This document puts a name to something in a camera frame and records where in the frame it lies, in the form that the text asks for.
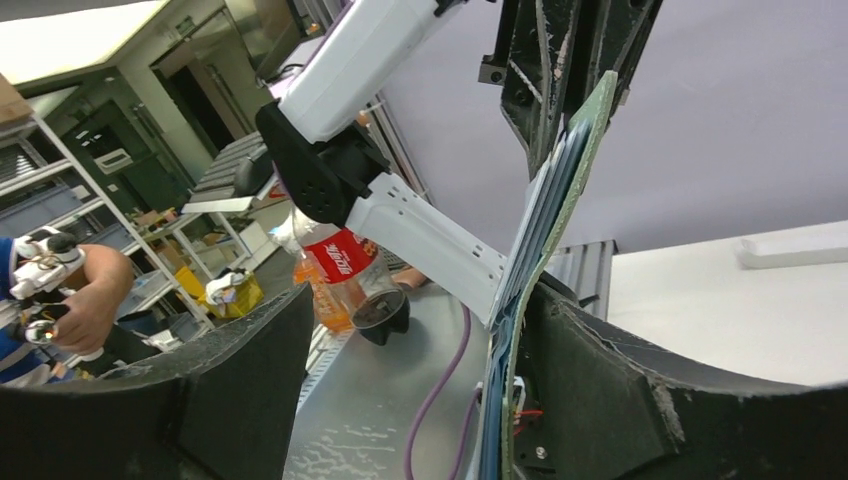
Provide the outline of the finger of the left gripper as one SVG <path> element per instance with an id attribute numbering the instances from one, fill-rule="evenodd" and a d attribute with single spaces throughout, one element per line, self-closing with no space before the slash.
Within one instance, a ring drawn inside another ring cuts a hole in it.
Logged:
<path id="1" fill-rule="evenodd" d="M 615 71 L 613 110 L 624 104 L 661 0 L 579 1 L 577 31 L 566 82 L 566 117 L 571 118 L 607 71 Z"/>
<path id="2" fill-rule="evenodd" d="M 501 1 L 493 51 L 482 57 L 478 81 L 501 88 L 500 109 L 536 176 L 552 149 L 568 76 L 565 58 L 581 9 L 579 1 Z"/>

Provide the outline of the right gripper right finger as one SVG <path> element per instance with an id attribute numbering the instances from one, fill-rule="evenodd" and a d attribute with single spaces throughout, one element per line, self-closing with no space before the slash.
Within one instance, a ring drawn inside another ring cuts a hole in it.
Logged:
<path id="1" fill-rule="evenodd" d="M 522 336 L 558 479 L 843 479 L 847 389 L 709 366 L 538 283 Z"/>

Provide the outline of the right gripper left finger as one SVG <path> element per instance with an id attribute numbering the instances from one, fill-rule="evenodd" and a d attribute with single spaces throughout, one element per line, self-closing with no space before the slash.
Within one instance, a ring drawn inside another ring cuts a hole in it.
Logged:
<path id="1" fill-rule="evenodd" d="M 280 479 L 313 333 L 295 286 L 176 349 L 1 391 L 5 479 Z"/>

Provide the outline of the operator forearm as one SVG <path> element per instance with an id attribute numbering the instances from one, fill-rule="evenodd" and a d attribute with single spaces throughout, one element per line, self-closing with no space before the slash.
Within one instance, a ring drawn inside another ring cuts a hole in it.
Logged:
<path id="1" fill-rule="evenodd" d="M 85 285 L 77 291 L 83 305 L 95 313 L 115 313 L 130 293 L 134 275 L 128 257 L 103 245 L 83 245 Z"/>

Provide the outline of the operator hand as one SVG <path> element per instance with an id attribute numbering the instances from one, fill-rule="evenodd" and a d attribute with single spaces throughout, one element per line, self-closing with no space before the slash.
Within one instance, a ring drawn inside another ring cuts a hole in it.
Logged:
<path id="1" fill-rule="evenodd" d="M 54 342 L 79 355 L 94 353 L 108 338 L 122 301 L 113 289 L 96 284 L 83 287 L 63 302 L 69 311 L 56 324 Z"/>

